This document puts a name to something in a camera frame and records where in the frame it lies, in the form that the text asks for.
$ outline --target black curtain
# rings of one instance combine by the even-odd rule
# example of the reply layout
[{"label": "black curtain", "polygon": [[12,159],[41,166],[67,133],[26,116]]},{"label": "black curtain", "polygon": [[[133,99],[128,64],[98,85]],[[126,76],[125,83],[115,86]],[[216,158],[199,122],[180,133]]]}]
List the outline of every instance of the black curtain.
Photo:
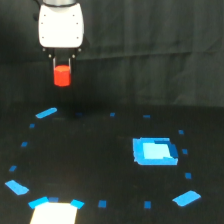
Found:
[{"label": "black curtain", "polygon": [[80,0],[91,46],[53,86],[32,0],[0,1],[1,108],[20,103],[224,106],[223,0]]}]

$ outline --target red cube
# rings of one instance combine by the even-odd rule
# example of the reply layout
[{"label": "red cube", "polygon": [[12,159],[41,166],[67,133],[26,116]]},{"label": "red cube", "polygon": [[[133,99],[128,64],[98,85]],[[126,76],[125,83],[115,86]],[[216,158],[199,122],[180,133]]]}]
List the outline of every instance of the red cube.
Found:
[{"label": "red cube", "polygon": [[71,73],[68,65],[58,65],[54,69],[54,84],[56,86],[69,86],[71,84]]}]

